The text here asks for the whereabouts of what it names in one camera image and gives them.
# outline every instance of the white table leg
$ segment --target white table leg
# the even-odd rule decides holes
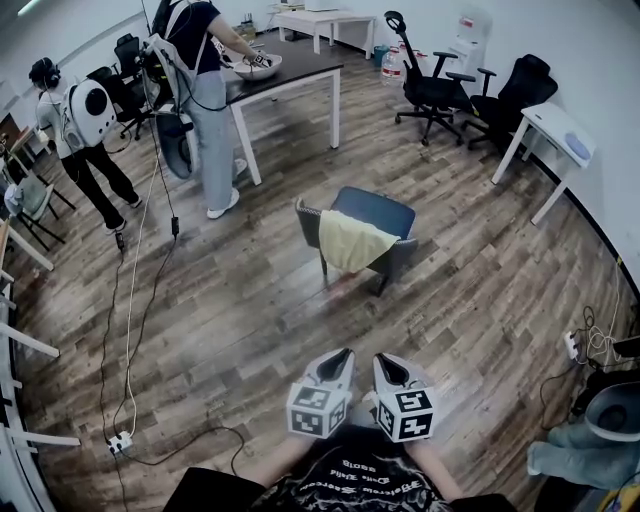
[[[317,27],[313,29],[313,52],[320,55],[320,32]]]
[[[13,241],[15,241],[15,243],[17,243],[29,256],[40,263],[40,265],[42,265],[47,270],[53,270],[53,263],[51,263],[47,258],[36,251],[36,249],[24,238],[22,238],[12,227],[9,227],[9,237]]]
[[[375,20],[371,20],[367,25],[367,42],[365,43],[364,58],[369,60],[373,53],[373,31],[375,28]]]
[[[533,223],[534,226],[538,225],[540,220],[542,220],[542,217],[544,217],[544,215],[551,209],[554,203],[558,200],[558,198],[562,195],[565,189],[569,186],[570,180],[572,180],[573,177],[576,175],[576,171],[574,169],[568,169],[565,172],[565,169],[568,167],[568,165],[569,165],[569,157],[565,156],[564,162],[561,164],[561,166],[559,166],[558,169],[556,169],[556,172],[558,174],[561,175],[562,173],[564,173],[564,178],[562,178],[562,181],[560,182],[560,184],[553,191],[553,194],[551,194],[551,197],[547,199],[547,202],[542,205],[542,208],[540,208],[540,210],[538,210],[538,213],[536,213],[533,216],[533,219],[531,219],[531,222]]]
[[[502,162],[500,162],[500,165],[498,166],[498,170],[493,175],[493,178],[491,178],[491,183],[493,183],[494,185],[498,184],[498,182],[502,178],[502,175],[504,174],[504,171],[507,170],[507,167],[509,166],[509,162],[511,162],[511,159],[513,158],[513,155],[516,152],[516,149],[518,149],[518,146],[520,145],[520,142],[522,141],[522,137],[524,137],[524,134],[527,131],[528,126],[529,126],[529,120],[526,117],[523,117],[522,122],[518,127],[518,131],[513,136],[513,140],[511,141],[511,144],[509,144],[509,149],[507,149],[507,152],[505,153],[504,158],[502,159]]]
[[[242,109],[240,105],[231,105],[231,112],[233,113],[233,119],[236,122],[236,128],[238,135],[240,136],[240,142],[242,143],[242,149],[244,150],[244,156],[249,164],[249,172],[251,172],[251,179],[254,185],[260,185],[262,178],[260,177],[260,171],[258,170],[258,164],[256,157],[253,154],[253,148],[251,147],[251,139],[249,138],[249,132],[247,131],[247,124],[244,122],[244,116],[242,115]]]
[[[21,439],[38,444],[55,444],[58,446],[80,446],[80,439],[77,437],[46,436],[44,434],[33,434],[13,428],[8,428],[7,433],[13,439]]]
[[[12,340],[16,340],[27,347],[31,347],[34,350],[42,352],[43,354],[47,354],[51,357],[58,357],[60,355],[60,351],[57,348],[52,347],[51,345],[47,345],[46,343],[42,343],[41,341],[32,338],[31,336],[27,336],[26,334],[17,331],[13,327],[9,327],[7,324],[0,322],[0,334],[4,334],[11,338]]]
[[[529,155],[531,155],[531,152],[535,149],[539,139],[540,139],[540,132],[536,130],[535,133],[533,134],[533,137],[531,137],[531,140],[529,141],[529,146],[527,146],[527,150],[524,152],[524,155],[522,155],[523,162],[526,162],[527,160],[529,160]]]
[[[333,72],[333,78],[331,82],[331,114],[330,123],[330,137],[331,147],[337,148],[340,145],[340,70],[336,69]]]

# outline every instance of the black chair back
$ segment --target black chair back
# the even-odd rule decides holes
[[[296,213],[307,244],[309,247],[320,249],[320,210],[309,208],[302,199],[298,199]],[[417,248],[418,241],[415,238],[398,240],[391,246],[391,249],[373,261],[367,268],[393,278],[400,273],[402,267],[409,261],[410,256]]]
[[[557,82],[549,76],[550,70],[549,65],[535,55],[519,58],[498,98],[516,112],[544,103],[558,90]]]
[[[136,63],[136,57],[140,54],[140,39],[137,37],[129,37],[125,41],[122,41],[127,36],[123,36],[118,39],[118,46],[114,51],[120,61],[120,77],[127,78],[135,76],[140,72],[140,64]]]
[[[384,18],[387,21],[387,25],[389,25],[391,30],[400,36],[407,47],[407,55],[411,61],[411,67],[409,67],[407,61],[404,61],[404,65],[407,68],[407,83],[411,84],[420,82],[422,79],[422,72],[420,71],[418,59],[416,59],[411,43],[409,42],[409,38],[407,37],[407,25],[404,22],[402,14],[398,11],[387,11],[384,13]]]

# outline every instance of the water bottle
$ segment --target water bottle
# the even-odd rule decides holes
[[[404,83],[404,64],[400,49],[392,46],[382,59],[382,84],[386,87],[401,87]]]

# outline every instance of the chair leg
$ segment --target chair leg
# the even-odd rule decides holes
[[[382,276],[382,279],[380,279],[380,284],[378,285],[378,289],[376,290],[376,297],[380,297],[382,295],[382,292],[386,288],[388,282],[389,276]]]
[[[58,242],[60,242],[61,244],[64,244],[65,241],[60,238],[58,235],[56,235],[55,233],[52,233],[51,231],[49,231],[47,228],[45,228],[42,224],[40,224],[37,220],[32,219],[31,217],[29,217],[26,213],[22,213],[21,215],[25,216],[27,218],[27,220],[29,222],[32,222],[33,224],[35,224],[36,226],[38,226],[42,231],[44,231],[45,233],[47,233],[50,237],[55,238]]]
[[[56,218],[56,220],[60,220],[60,217],[58,217],[58,214],[53,209],[53,206],[51,206],[51,203],[47,203],[47,208],[49,208],[49,210],[51,210],[51,214]]]
[[[38,235],[36,235],[35,231],[31,228],[31,226],[25,222],[25,220],[22,218],[22,214],[18,215],[18,220],[22,222],[22,224],[29,230],[29,233],[33,235],[33,237],[38,241],[38,243],[42,247],[44,247],[44,250],[49,252],[50,250],[49,247],[47,247],[47,245],[42,241],[42,239]]]
[[[322,253],[320,253],[320,263],[322,264],[322,273],[327,275],[327,260],[324,259]]]
[[[49,182],[48,182],[47,180],[45,180],[42,176],[38,176],[38,179],[39,179],[42,183],[44,183],[44,184],[45,184],[45,186],[47,186],[47,187],[49,186]],[[67,206],[68,206],[69,208],[71,208],[72,210],[75,210],[75,209],[76,209],[76,207],[75,207],[72,203],[70,203],[70,202],[69,202],[69,200],[68,200],[66,197],[64,197],[60,192],[58,192],[58,191],[55,189],[55,187],[53,188],[53,193],[54,193],[55,195],[57,195],[57,196],[58,196],[62,201],[64,201],[64,202],[67,204]]]

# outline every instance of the wooden floor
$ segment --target wooden floor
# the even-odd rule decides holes
[[[310,41],[295,44],[311,51]],[[328,148],[329,83],[319,83],[246,110],[264,182],[254,187],[244,178],[240,203],[222,219],[207,220],[196,180],[167,174],[181,233],[132,368],[138,407],[132,453],[157,460],[207,426],[226,425],[248,440],[236,463],[241,473],[285,435],[289,385],[312,358],[354,349],[360,396],[371,387],[371,358],[388,351],[423,365],[435,381],[443,419],[434,443],[465,492],[502,492],[519,510],[532,510],[542,480],[527,476],[525,462],[529,443],[543,436],[539,385],[567,368],[562,336],[582,326],[585,305],[608,330],[614,260],[565,197],[539,227],[531,224],[552,191],[539,169],[514,162],[493,186],[499,156],[492,146],[469,152],[435,126],[430,147],[423,147],[421,121],[394,124],[394,110],[407,104],[381,86],[372,62],[344,48],[322,51],[345,63],[339,149]],[[110,139],[108,149],[121,142]],[[155,163],[149,130],[114,159],[145,194]],[[7,268],[17,278],[19,328],[61,351],[54,361],[33,353],[19,358],[27,425],[82,440],[77,449],[40,449],[46,479],[65,509],[119,511],[121,489],[99,408],[101,339],[119,253],[59,162],[43,158],[38,169],[78,210],[54,199],[63,216],[47,225],[67,243],[51,252],[52,273],[19,250]],[[143,231],[133,341],[172,241],[161,185],[156,181]],[[330,271],[323,281],[318,254],[306,246],[294,213],[297,197],[328,207],[345,185],[387,194],[417,212],[413,235],[420,247],[379,299],[369,294],[375,276],[368,271]],[[107,342],[109,424],[123,393],[142,218],[142,208],[113,201],[128,226]],[[622,276],[620,283],[617,335],[632,300]],[[547,422],[564,415],[580,380],[576,372],[548,386]],[[128,403],[119,429],[130,430],[132,418]],[[161,510],[187,467],[228,471],[236,448],[232,434],[219,433],[157,467],[120,462],[129,509]]]

